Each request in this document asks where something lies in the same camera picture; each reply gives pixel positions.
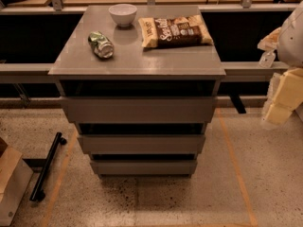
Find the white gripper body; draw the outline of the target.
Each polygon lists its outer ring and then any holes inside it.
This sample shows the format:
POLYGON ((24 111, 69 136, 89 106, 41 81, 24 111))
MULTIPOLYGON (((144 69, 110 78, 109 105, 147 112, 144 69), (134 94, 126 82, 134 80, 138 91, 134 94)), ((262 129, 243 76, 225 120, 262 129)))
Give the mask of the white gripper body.
POLYGON ((271 105, 293 111, 303 102, 303 69, 288 69, 282 75, 274 73, 268 89, 271 105))

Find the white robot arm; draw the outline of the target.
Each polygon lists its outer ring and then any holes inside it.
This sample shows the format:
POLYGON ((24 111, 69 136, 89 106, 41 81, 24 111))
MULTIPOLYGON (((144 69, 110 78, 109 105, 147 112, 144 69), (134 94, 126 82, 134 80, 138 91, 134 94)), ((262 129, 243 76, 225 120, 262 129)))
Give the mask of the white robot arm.
POLYGON ((288 65, 282 75, 272 76, 262 109, 261 126, 273 130, 283 125, 303 103, 303 2, 281 27, 258 43, 258 48, 264 51, 259 66, 270 68, 275 58, 288 65))

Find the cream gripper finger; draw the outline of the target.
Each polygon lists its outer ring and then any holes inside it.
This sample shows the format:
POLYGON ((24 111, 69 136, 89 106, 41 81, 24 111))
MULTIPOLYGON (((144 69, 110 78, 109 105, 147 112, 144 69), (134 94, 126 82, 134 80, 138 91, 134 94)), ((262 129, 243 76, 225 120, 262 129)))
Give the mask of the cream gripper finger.
POLYGON ((260 125, 265 130, 276 129, 285 124, 292 113, 293 112, 288 109, 266 102, 262 109, 260 125))

